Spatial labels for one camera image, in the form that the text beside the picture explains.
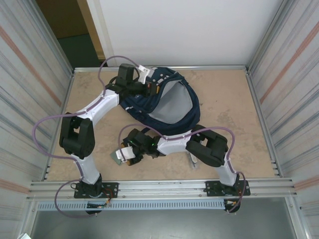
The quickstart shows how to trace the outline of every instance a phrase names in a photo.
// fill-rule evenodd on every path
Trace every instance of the corrugated metal wall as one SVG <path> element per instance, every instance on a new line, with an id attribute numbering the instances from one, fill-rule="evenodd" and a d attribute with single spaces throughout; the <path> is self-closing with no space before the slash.
<path id="1" fill-rule="evenodd" d="M 31 0 L 0 1 L 0 238 L 13 238 L 31 181 L 42 179 L 48 158 L 35 148 L 31 129 L 61 113 L 71 67 Z M 39 127 L 50 150 L 58 121 Z"/>
<path id="2" fill-rule="evenodd" d="M 295 1 L 251 78 L 284 176 L 319 237 L 319 1 Z"/>

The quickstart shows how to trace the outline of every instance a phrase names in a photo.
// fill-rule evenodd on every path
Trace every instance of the gray fabric lining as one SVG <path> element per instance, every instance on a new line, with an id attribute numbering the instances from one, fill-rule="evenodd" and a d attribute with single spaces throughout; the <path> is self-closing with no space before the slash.
<path id="1" fill-rule="evenodd" d="M 193 103 L 186 87 L 179 81 L 171 81 L 165 85 L 159 104 L 149 116 L 165 123 L 176 123 L 184 118 L 192 107 Z"/>

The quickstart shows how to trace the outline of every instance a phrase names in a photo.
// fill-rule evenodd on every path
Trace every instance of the white wall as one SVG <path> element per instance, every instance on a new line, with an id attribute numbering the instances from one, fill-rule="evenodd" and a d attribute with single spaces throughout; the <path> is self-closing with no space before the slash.
<path id="1" fill-rule="evenodd" d="M 247 64 L 281 2 L 88 0 L 104 54 L 146 65 Z"/>

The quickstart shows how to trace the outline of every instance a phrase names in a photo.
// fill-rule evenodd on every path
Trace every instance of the navy blue fabric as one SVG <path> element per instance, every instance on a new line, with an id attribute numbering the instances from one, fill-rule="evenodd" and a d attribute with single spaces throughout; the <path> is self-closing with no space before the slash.
<path id="1" fill-rule="evenodd" d="M 178 84 L 183 84 L 188 90 L 193 104 L 192 109 L 185 115 L 183 119 L 173 124 L 164 123 L 149 116 L 148 114 L 153 112 L 153 110 L 160 102 L 160 98 L 165 88 L 165 85 L 170 81 L 176 80 L 180 80 Z M 164 135 L 184 133 L 195 127 L 195 125 L 199 122 L 200 118 L 199 101 L 196 93 L 194 92 L 192 87 L 189 86 L 184 76 L 169 68 L 157 67 L 152 77 L 147 79 L 147 81 L 159 84 L 160 91 L 158 94 L 150 97 L 143 97 L 141 95 L 135 97 L 128 97 L 121 102 L 121 106 L 124 109 L 126 109 L 126 111 L 132 117 L 134 117 L 136 120 L 147 126 L 155 128 L 157 131 Z"/>

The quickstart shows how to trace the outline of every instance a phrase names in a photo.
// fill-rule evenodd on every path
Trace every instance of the dual arm robot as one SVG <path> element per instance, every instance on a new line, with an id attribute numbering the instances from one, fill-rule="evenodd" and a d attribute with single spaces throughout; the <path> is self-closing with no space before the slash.
<path id="1" fill-rule="evenodd" d="M 157 94 L 158 87 L 146 81 L 152 74 L 152 69 L 139 66 L 139 78 L 133 80 L 135 66 L 122 64 L 119 67 L 115 80 L 106 85 L 106 91 L 101 93 L 93 102 L 80 110 L 84 114 L 63 118 L 59 144 L 65 152 L 77 162 L 82 171 L 82 180 L 78 184 L 86 198 L 98 198 L 102 192 L 102 177 L 97 170 L 93 149 L 95 146 L 94 127 L 98 121 L 112 108 L 116 107 L 123 99 L 129 96 L 142 95 L 144 97 Z M 230 162 L 226 162 L 228 151 L 227 139 L 213 131 L 204 131 L 192 136 L 185 136 L 178 140 L 168 140 L 179 136 L 188 135 L 191 132 L 204 128 L 197 125 L 193 130 L 181 135 L 166 136 L 166 139 L 155 136 L 150 137 L 143 132 L 133 129 L 122 143 L 122 152 L 116 151 L 116 157 L 122 163 L 134 165 L 141 161 L 144 154 L 153 158 L 166 156 L 176 152 L 190 152 L 205 164 L 214 167 L 219 174 L 219 191 L 231 195 L 238 195 L 239 177 L 230 169 Z"/>

